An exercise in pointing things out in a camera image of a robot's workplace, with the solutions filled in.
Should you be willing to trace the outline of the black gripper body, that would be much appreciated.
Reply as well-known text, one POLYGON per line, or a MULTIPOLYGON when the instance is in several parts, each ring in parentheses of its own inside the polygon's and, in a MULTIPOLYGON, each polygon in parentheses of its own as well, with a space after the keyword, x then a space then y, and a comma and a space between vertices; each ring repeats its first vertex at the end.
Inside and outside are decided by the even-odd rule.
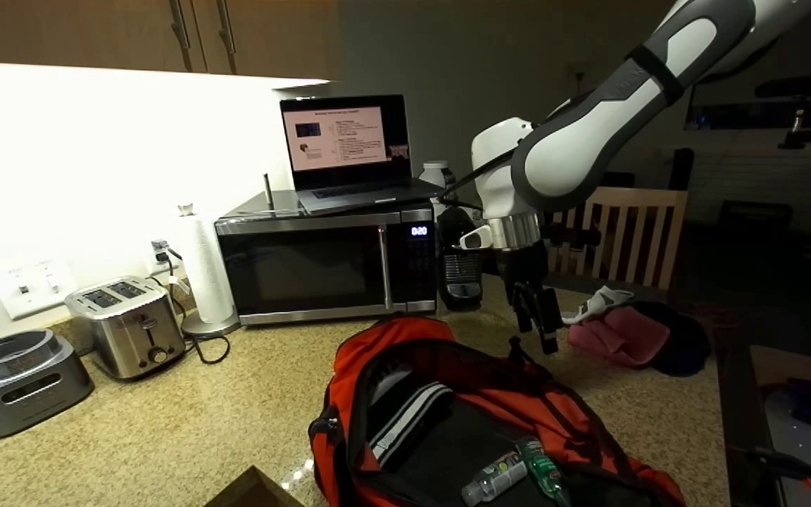
POLYGON ((519 292, 549 290, 549 248, 594 248, 598 241, 601 234, 592 227, 547 226, 537 241, 496 255, 498 276, 519 292))

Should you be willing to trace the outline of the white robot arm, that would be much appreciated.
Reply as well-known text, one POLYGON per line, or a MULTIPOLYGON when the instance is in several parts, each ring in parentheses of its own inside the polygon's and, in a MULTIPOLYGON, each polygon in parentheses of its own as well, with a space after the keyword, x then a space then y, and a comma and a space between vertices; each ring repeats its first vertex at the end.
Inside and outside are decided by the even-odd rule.
POLYGON ((582 98, 542 123, 509 114, 470 144, 481 217, 463 250, 492 250, 520 333, 556 351, 544 214, 581 205, 609 161, 692 83, 723 79, 811 13, 811 0, 674 0, 656 27, 582 98))

